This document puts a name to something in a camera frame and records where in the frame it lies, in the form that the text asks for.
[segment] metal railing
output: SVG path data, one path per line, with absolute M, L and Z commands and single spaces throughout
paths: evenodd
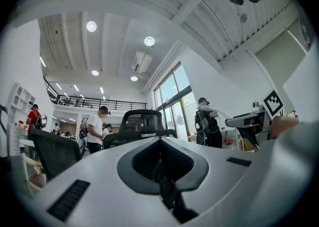
M 118 101 L 118 100 L 104 100 L 98 98 L 82 98 L 77 96 L 64 96 L 58 94 L 54 88 L 44 79 L 45 89 L 48 92 L 50 100 L 57 105 L 67 105 L 74 107 L 85 107 L 99 109 L 101 106 L 106 106 L 110 111 L 112 110 L 138 110 L 146 109 L 146 103 Z

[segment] backpack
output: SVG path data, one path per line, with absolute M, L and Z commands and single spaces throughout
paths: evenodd
M 33 127 L 35 129 L 41 129 L 42 128 L 41 114 L 39 114 L 39 116 L 37 116 L 36 111 L 33 111 L 33 112 L 34 112 L 34 115 L 35 115 L 35 121 L 34 121 L 34 123 L 32 125 L 33 125 Z
M 80 130 L 80 134 L 79 134 L 80 138 L 87 137 L 88 128 L 86 127 L 86 122 L 88 121 L 88 118 L 89 117 L 85 117 L 81 121 L 81 126 L 80 126 L 81 130 Z

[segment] red shirt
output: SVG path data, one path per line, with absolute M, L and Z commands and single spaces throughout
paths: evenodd
M 33 111 L 31 111 L 28 115 L 28 118 L 31 119 L 30 121 L 30 124 L 29 124 L 29 129 L 28 131 L 30 132 L 31 131 L 31 128 L 32 128 L 32 124 L 34 123 L 34 121 L 36 120 L 36 118 L 38 118 L 40 116 L 40 113 L 38 110 L 35 111 L 36 112 L 36 116 L 35 116 L 35 113 Z

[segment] person in red shirt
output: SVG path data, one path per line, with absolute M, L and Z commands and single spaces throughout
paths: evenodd
M 29 129 L 28 129 L 28 140 L 32 140 L 31 138 L 31 129 L 32 125 L 35 125 L 35 120 L 39 117 L 41 117 L 39 111 L 39 107 L 37 104 L 34 104 L 31 108 L 31 112 L 28 115 L 28 119 L 26 120 L 26 123 L 29 124 Z

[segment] air conditioner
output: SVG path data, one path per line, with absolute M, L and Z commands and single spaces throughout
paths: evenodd
M 153 58 L 151 56 L 146 55 L 143 52 L 136 52 L 134 64 L 132 65 L 132 69 L 138 73 L 145 73 L 150 66 Z

